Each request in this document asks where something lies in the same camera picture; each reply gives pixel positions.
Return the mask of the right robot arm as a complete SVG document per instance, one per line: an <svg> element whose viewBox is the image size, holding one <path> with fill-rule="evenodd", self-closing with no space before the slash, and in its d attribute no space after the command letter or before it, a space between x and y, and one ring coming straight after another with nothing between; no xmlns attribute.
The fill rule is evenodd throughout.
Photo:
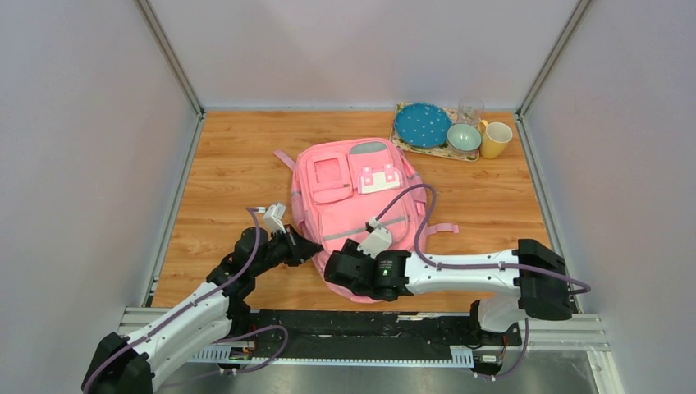
<svg viewBox="0 0 696 394"><path fill-rule="evenodd" d="M477 300L470 308L468 332L480 344L524 318L565 321L573 314L564 259L532 239L489 254L419 256L385 250L374 257L347 241L332 252L324 278L370 300L437 291L491 292L492 298Z"/></svg>

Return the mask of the pink student backpack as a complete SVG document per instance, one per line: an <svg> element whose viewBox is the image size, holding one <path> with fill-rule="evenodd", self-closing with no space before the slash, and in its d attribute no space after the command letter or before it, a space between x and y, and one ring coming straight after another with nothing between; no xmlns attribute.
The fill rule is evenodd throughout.
<svg viewBox="0 0 696 394"><path fill-rule="evenodd" d="M459 231L456 224L438 223L427 225L421 236L415 235L426 216L427 193L419 187L399 196L422 179L403 151L389 140L363 138L316 144L296 159L280 149L274 155L293 172L291 210L295 225L304 238L323 246L313 258L320 274L331 253L346 239L361 242L367 237L366 223L371 218L389 230L394 250L423 248L428 236Z"/></svg>

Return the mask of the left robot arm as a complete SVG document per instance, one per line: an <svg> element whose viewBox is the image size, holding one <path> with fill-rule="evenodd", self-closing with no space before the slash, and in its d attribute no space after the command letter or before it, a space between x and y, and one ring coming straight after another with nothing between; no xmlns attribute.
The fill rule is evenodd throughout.
<svg viewBox="0 0 696 394"><path fill-rule="evenodd" d="M155 393L169 376L206 346L224 337L239 341L250 332L245 297L255 279L284 263L298 266L323 247L292 226L267 233L245 229L195 291L151 323L125 336L105 336L80 388L84 393Z"/></svg>

